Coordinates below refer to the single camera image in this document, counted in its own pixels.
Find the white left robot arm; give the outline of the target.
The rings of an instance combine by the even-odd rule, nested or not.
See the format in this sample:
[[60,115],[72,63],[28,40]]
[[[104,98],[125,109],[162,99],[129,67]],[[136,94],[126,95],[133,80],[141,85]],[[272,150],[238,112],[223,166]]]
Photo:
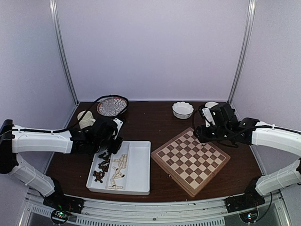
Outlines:
[[57,209],[63,209],[68,200],[59,182],[36,170],[20,153],[95,154],[102,150],[116,153],[123,141],[119,136],[123,124],[118,118],[99,118],[84,129],[47,130],[23,128],[7,119],[0,128],[0,172],[18,178],[42,196],[49,197]]

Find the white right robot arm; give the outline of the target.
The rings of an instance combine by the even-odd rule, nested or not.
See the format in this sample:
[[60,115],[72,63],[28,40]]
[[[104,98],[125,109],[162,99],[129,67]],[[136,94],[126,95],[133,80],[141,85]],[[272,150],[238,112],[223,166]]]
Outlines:
[[229,103],[208,102],[199,106],[194,113],[199,113],[205,121],[203,125],[193,126],[193,134],[201,143],[228,141],[233,147],[239,144],[262,146],[297,157],[297,160],[286,167],[253,178],[241,197],[244,207],[252,207],[260,198],[275,190],[300,185],[300,131],[268,124],[256,118],[245,117],[239,120]]

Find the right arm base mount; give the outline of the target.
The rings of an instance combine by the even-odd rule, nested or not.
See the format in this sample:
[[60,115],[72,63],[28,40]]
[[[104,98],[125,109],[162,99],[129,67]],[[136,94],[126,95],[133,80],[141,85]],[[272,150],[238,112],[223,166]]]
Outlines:
[[255,208],[265,203],[264,198],[261,196],[259,198],[254,198],[251,195],[246,194],[231,196],[224,201],[228,213]]

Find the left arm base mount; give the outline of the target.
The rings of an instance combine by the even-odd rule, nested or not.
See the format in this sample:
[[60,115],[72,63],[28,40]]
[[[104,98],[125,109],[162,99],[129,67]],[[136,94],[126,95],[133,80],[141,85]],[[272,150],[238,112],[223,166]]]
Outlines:
[[43,204],[52,207],[56,210],[80,214],[84,206],[84,200],[81,198],[75,198],[70,196],[64,196],[63,198],[45,197]]

